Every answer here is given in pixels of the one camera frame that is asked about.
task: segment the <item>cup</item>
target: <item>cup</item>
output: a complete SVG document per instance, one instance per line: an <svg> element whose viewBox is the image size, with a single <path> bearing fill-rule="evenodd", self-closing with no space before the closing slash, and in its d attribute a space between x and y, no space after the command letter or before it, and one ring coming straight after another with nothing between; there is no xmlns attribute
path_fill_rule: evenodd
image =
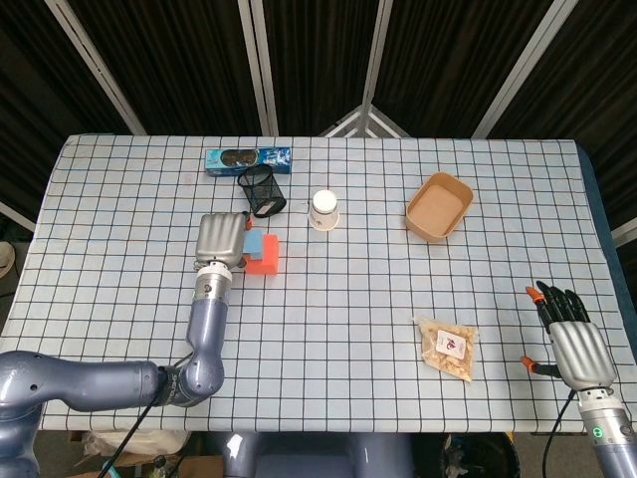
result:
<svg viewBox="0 0 637 478"><path fill-rule="evenodd" d="M329 189L322 189L312 198L308 219L317 231L329 231L338 223L336 195Z"/></svg>

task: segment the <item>plastic snack bag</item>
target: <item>plastic snack bag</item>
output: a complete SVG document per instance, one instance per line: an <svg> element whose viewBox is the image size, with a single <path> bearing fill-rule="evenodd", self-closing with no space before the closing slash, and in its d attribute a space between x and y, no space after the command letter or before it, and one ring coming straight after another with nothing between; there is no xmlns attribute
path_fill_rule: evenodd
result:
<svg viewBox="0 0 637 478"><path fill-rule="evenodd" d="M422 334L422 358L425 363L462 380L471 381L478 328L425 318L417 318L416 322Z"/></svg>

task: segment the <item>robotic hand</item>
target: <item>robotic hand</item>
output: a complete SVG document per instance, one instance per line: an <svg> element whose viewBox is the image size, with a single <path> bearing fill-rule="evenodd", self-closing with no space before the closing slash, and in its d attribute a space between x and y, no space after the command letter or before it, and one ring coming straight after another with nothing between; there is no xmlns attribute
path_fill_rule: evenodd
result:
<svg viewBox="0 0 637 478"><path fill-rule="evenodd" d="M527 287L550 335L556 365L527 357L531 372L561 378L577 393L578 409L606 478L637 477L637 441L622 402L610 387L617 377L597 326L590 322L581 299L538 281Z"/></svg>

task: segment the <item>floor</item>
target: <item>floor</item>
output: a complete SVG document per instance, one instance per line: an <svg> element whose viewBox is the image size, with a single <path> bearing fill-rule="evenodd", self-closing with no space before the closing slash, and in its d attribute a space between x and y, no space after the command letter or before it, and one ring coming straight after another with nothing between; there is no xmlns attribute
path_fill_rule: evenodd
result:
<svg viewBox="0 0 637 478"><path fill-rule="evenodd" d="M18 271L22 270L28 251L28 243L16 243ZM0 296L15 291L17 275L0 279ZM0 328L4 326L11 307L12 298L0 299ZM541 476L541 456L546 436L527 433L515 435L514 444L520 457L522 478ZM41 431L36 437L36 456L40 461L42 478L63 478L100 468L105 460L92 457L83 461L82 443L70 442L64 431ZM601 477L594 452L584 436L558 436L553 441L548 460L547 475L551 478L577 476L578 478Z"/></svg>

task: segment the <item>black grid line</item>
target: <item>black grid line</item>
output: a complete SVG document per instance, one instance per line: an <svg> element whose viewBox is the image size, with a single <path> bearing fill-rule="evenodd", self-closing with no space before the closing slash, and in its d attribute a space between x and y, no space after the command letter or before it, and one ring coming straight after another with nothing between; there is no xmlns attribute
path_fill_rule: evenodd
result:
<svg viewBox="0 0 637 478"><path fill-rule="evenodd" d="M248 208L235 178L205 175L202 160L209 147L238 144L293 149L294 173L277 176L288 207L255 221L279 235L281 272L233 272L226 382L200 406L152 410L146 429L547 431L565 387L518 362L522 352L552 357L524 293L531 279L581 295L635 407L635 362L572 141L72 136L2 350L158 364L187 354L200 216ZM404 212L437 170L476 198L434 245L406 231ZM318 233L309 201L326 187L341 217ZM415 315L478 326L471 383L424 364ZM42 426L126 427L137 412L51 402ZM581 429L567 415L562 430Z"/></svg>

